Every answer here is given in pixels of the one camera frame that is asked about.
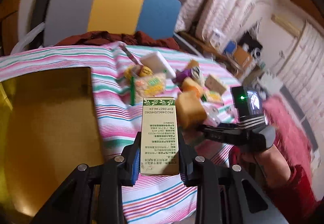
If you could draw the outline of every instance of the silver bolt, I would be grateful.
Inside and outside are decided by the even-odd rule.
[[[124,161],[124,157],[123,156],[116,156],[115,157],[115,161],[116,162],[123,162]]]
[[[86,170],[86,168],[87,168],[86,164],[78,165],[78,170],[79,171],[84,171],[84,170]]]
[[[205,161],[205,158],[204,158],[203,156],[196,156],[196,157],[195,157],[195,160],[196,160],[197,162],[202,163],[202,162]]]
[[[235,171],[235,172],[240,172],[242,170],[242,168],[239,166],[239,165],[233,165],[232,166],[232,169]]]

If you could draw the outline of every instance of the device screen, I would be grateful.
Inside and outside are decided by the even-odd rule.
[[[256,91],[248,90],[247,96],[250,98],[251,105],[251,114],[252,115],[260,115],[263,114],[261,101]]]

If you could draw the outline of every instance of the striped tablecloth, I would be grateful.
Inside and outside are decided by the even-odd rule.
[[[97,46],[50,47],[27,51],[0,58],[0,81],[19,75],[46,69],[87,66],[91,67],[94,100],[99,129],[106,147],[106,158],[120,154],[126,145],[133,143],[141,130],[142,104],[130,106],[129,85],[123,73],[132,63],[120,49],[122,42]],[[205,76],[217,75],[228,86],[239,82],[225,69],[212,61],[190,54],[163,48],[127,46],[135,57],[140,58],[157,49],[173,69],[183,69],[190,59],[200,63]],[[165,96],[177,96],[179,88],[167,80]],[[232,118],[225,108],[233,104],[228,90],[223,95],[225,106],[219,108],[218,117],[223,122]],[[187,137],[187,143],[195,146],[199,155],[214,163],[228,165],[231,146],[197,137]],[[180,176],[139,176],[134,187],[123,187],[124,215],[128,223],[172,223],[182,220],[195,211],[195,187],[185,187]]]

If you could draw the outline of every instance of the beige box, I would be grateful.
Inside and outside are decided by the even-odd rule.
[[[173,97],[143,100],[141,175],[179,174],[176,107]]]
[[[210,90],[218,92],[220,95],[223,95],[223,93],[227,91],[227,86],[212,74],[207,77],[205,86]]]

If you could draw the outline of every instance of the chair backrest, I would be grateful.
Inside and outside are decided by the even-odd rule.
[[[88,31],[134,34],[154,39],[173,36],[181,8],[178,0],[50,0],[44,46]]]

